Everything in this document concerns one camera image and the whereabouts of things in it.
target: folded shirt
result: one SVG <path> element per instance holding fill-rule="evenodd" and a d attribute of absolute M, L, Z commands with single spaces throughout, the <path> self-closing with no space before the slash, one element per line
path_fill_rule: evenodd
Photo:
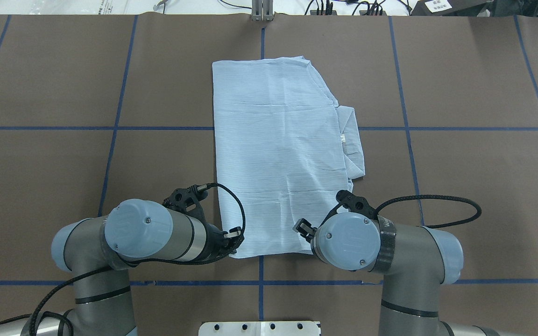
<path fill-rule="evenodd" d="M 354 109 L 339 106 L 303 57 L 213 63 L 217 181 L 241 200 L 245 240 L 235 258 L 301 252 L 310 245 L 292 227 L 315 225 L 365 175 Z M 222 223 L 240 208 L 219 191 Z"/>

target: white metal bracket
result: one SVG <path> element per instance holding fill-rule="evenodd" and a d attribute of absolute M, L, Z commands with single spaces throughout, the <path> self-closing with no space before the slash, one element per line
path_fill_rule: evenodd
<path fill-rule="evenodd" d="M 320 336 L 317 321 L 207 322 L 198 336 Z"/>
<path fill-rule="evenodd" d="M 273 21 L 273 0 L 252 0 L 252 21 Z"/>

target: light blue joint housing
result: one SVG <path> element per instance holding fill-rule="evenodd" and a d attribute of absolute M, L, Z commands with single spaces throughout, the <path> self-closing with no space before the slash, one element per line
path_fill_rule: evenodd
<path fill-rule="evenodd" d="M 464 267 L 464 252 L 458 239 L 451 233 L 433 228 L 423 227 L 427 230 L 441 253 L 444 262 L 445 277 L 442 285 L 450 285 L 460 278 L 460 271 Z"/>
<path fill-rule="evenodd" d="M 333 215 L 315 234 L 315 252 L 325 262 L 343 270 L 360 270 L 371 265 L 381 248 L 376 224 L 355 212 Z"/>
<path fill-rule="evenodd" d="M 138 327 L 134 327 L 134 329 L 132 329 L 132 331 L 130 331 L 126 336 L 137 336 L 137 330 Z"/>
<path fill-rule="evenodd" d="M 153 201 L 133 198 L 111 210 L 105 222 L 105 240 L 112 250 L 131 258 L 157 253 L 169 241 L 173 219 Z"/>
<path fill-rule="evenodd" d="M 82 223 L 83 221 L 87 221 L 88 219 L 92 218 L 85 218 L 82 221 L 77 221 L 74 224 L 66 225 L 55 234 L 55 237 L 53 237 L 53 242 L 51 242 L 51 256 L 53 257 L 53 261 L 55 261 L 55 264 L 60 268 L 60 270 L 70 273 L 72 272 L 66 265 L 66 260 L 64 259 L 64 250 L 66 249 L 66 242 L 68 241 L 68 237 L 70 236 L 74 228 L 76 228 L 78 224 Z"/>

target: white label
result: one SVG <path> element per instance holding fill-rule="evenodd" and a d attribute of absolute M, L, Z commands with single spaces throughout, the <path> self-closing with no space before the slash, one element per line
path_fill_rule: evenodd
<path fill-rule="evenodd" d="M 448 0 L 425 1 L 425 5 L 427 5 L 427 8 L 431 11 L 431 13 L 445 11 L 452 8 Z"/>
<path fill-rule="evenodd" d="M 99 15 L 111 14 L 113 11 L 113 0 L 101 0 L 101 6 L 99 6 Z"/>

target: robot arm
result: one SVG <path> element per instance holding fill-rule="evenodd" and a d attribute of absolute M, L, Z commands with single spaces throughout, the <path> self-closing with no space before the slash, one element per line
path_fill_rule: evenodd
<path fill-rule="evenodd" d="M 74 277 L 95 273 L 73 283 L 76 308 L 64 315 L 75 336 L 136 336 L 129 268 L 147 261 L 202 265 L 235 253 L 244 239 L 244 216 L 242 227 L 229 232 L 207 223 L 199 202 L 211 187 L 225 188 L 210 183 L 177 189 L 163 205 L 125 200 L 107 216 L 83 219 L 56 234 L 51 255 L 57 266 Z M 31 334 L 36 329 L 39 336 L 69 334 L 60 321 L 42 314 L 35 320 L 41 323 Z M 0 336 L 27 336 L 30 324 L 26 319 L 2 324 Z"/>
<path fill-rule="evenodd" d="M 327 264 L 383 274 L 379 336 L 516 336 L 439 321 L 439 286 L 455 283 L 464 262 L 453 234 L 394 224 L 348 191 L 336 198 L 318 228 L 300 219 L 294 231 Z M 338 213 L 339 207 L 350 211 Z"/>

